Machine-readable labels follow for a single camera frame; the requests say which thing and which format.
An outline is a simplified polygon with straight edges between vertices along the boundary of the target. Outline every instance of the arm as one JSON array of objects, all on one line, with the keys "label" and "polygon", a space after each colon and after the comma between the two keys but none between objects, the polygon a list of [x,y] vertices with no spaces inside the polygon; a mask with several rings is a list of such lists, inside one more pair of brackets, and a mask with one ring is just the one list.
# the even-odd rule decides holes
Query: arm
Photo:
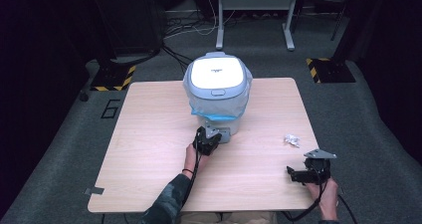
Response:
[{"label": "arm", "polygon": [[[306,183],[308,190],[316,200],[319,197],[319,186],[313,183]],[[337,188],[338,185],[334,179],[330,178],[326,182],[325,191],[319,202],[321,221],[319,224],[339,223],[337,218]]]},{"label": "arm", "polygon": [[[202,170],[209,156],[202,156],[198,165],[198,172]],[[196,150],[192,144],[186,147],[186,158],[183,169],[193,171],[196,163]],[[141,216],[139,224],[174,223],[182,209],[182,202],[186,195],[192,173],[183,170],[161,191],[151,207]]]}]

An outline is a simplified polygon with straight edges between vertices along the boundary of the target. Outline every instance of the dark sleeve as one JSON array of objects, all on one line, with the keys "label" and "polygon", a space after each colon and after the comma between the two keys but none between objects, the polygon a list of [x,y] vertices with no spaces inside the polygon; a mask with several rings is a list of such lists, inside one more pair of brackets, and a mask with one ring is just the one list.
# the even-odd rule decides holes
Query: dark sleeve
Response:
[{"label": "dark sleeve", "polygon": [[324,220],[318,221],[317,223],[318,224],[340,224],[338,221],[324,221]]},{"label": "dark sleeve", "polygon": [[143,213],[138,224],[175,223],[182,209],[182,201],[189,183],[190,179],[187,176],[177,175],[164,187],[152,206]]}]

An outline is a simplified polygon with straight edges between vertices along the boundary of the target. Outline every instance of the crumpled paper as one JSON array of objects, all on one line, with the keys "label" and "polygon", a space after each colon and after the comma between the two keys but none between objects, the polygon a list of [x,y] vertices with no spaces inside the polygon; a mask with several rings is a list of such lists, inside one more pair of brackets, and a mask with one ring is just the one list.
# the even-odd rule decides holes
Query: crumpled paper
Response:
[{"label": "crumpled paper", "polygon": [[300,139],[298,137],[294,136],[293,134],[287,134],[286,137],[285,137],[286,142],[288,142],[291,145],[296,146],[296,147],[300,147],[299,146],[299,140]]}]

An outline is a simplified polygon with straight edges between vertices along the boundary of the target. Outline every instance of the gray carpet floor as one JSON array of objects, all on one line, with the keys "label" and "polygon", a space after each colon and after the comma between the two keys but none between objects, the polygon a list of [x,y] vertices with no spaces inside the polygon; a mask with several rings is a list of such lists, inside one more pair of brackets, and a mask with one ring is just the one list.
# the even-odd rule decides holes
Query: gray carpet floor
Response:
[{"label": "gray carpet floor", "polygon": [[[255,78],[295,79],[319,147],[338,156],[331,163],[331,172],[343,188],[343,197],[358,223],[422,223],[422,168],[379,118],[359,68],[354,62],[347,62],[356,83],[315,84],[306,63],[306,58],[332,56],[347,19],[332,42],[332,20],[302,17],[294,34],[293,52],[286,49],[283,19],[231,23],[226,28],[223,51],[240,58]],[[188,32],[164,41],[174,52],[195,59],[215,51],[217,31],[205,35],[208,32]],[[91,73],[88,89],[99,67],[92,61],[87,68]],[[176,60],[161,52],[137,65],[131,81],[174,81],[182,77]],[[90,99],[85,103],[75,99],[2,224],[102,222],[100,214],[88,211],[90,196],[84,191],[95,185],[126,91],[88,95]],[[113,103],[118,107],[117,116],[101,118],[109,100],[119,100]],[[125,218],[128,223],[136,223],[139,215],[107,214],[105,223],[125,223]],[[352,223],[341,203],[338,216],[342,223]],[[318,218],[314,210],[297,223],[317,223]],[[279,223],[289,221],[280,214]]]}]

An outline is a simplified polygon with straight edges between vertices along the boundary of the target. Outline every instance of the light wood tabletop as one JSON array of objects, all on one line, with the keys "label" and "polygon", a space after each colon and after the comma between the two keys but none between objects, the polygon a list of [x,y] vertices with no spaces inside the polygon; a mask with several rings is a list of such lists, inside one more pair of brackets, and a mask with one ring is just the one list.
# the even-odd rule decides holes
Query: light wood tabletop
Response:
[{"label": "light wood tabletop", "polygon": [[[181,172],[199,127],[181,81],[130,85],[92,194],[94,213],[143,212]],[[300,147],[284,141],[300,139]],[[317,148],[296,82],[254,79],[239,131],[220,144],[195,179],[182,211],[306,209],[308,190],[291,182],[286,166],[304,170]]]}]

